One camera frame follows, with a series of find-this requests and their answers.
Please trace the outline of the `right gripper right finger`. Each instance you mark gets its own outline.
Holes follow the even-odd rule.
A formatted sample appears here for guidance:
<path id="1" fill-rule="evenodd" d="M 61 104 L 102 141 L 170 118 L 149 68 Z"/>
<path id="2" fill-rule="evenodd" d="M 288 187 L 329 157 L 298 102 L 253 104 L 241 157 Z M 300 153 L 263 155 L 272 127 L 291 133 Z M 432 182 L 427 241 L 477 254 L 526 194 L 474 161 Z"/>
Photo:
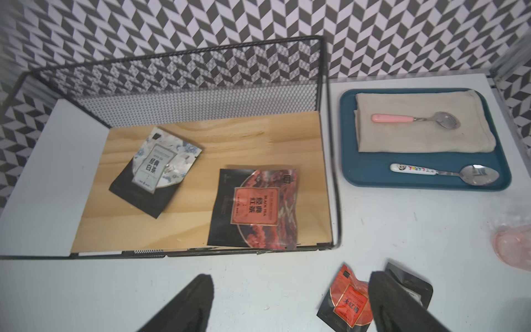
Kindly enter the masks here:
<path id="1" fill-rule="evenodd" d="M 370 276 L 369 301 L 378 332 L 447 330 L 383 271 Z"/>

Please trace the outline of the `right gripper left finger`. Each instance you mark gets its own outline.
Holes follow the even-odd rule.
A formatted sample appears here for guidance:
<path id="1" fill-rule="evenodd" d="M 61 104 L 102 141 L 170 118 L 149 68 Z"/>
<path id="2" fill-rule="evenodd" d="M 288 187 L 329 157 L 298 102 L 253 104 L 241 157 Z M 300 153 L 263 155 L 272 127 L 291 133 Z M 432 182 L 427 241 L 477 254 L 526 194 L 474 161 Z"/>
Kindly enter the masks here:
<path id="1" fill-rule="evenodd" d="M 138 331 L 206 331 L 213 300 L 212 276 L 200 274 Z"/>

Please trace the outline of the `small red tea bag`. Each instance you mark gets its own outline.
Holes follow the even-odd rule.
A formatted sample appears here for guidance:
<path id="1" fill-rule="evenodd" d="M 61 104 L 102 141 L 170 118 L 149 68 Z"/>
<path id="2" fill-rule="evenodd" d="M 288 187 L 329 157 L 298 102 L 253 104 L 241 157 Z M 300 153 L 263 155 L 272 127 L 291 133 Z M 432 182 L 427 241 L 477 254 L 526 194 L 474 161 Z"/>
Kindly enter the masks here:
<path id="1" fill-rule="evenodd" d="M 334 331 L 367 331 L 373 322 L 368 283 L 343 264 L 325 293 L 317 317 Z"/>

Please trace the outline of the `white floral tea bag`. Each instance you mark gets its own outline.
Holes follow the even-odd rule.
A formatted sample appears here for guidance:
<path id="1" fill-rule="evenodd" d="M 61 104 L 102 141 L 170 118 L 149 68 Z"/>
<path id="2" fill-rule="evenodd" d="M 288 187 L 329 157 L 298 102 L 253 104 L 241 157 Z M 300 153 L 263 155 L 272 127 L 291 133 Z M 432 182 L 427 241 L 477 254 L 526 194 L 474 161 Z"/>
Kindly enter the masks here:
<path id="1" fill-rule="evenodd" d="M 109 191 L 157 219 L 201 152 L 195 144 L 154 127 Z"/>

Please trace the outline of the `black wire wooden shelf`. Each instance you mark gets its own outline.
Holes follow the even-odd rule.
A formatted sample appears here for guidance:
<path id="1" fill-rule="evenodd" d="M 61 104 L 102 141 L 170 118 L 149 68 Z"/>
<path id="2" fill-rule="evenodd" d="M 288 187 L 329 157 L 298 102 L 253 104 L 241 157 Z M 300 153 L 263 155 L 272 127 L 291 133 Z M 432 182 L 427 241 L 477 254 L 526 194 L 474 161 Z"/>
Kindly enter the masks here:
<path id="1" fill-rule="evenodd" d="M 337 246 L 327 43 L 293 37 L 24 73 L 59 99 L 1 214 L 1 258 L 281 253 Z M 109 191 L 154 127 L 202 149 L 155 219 Z M 221 169 L 296 169 L 295 250 L 207 245 Z"/>

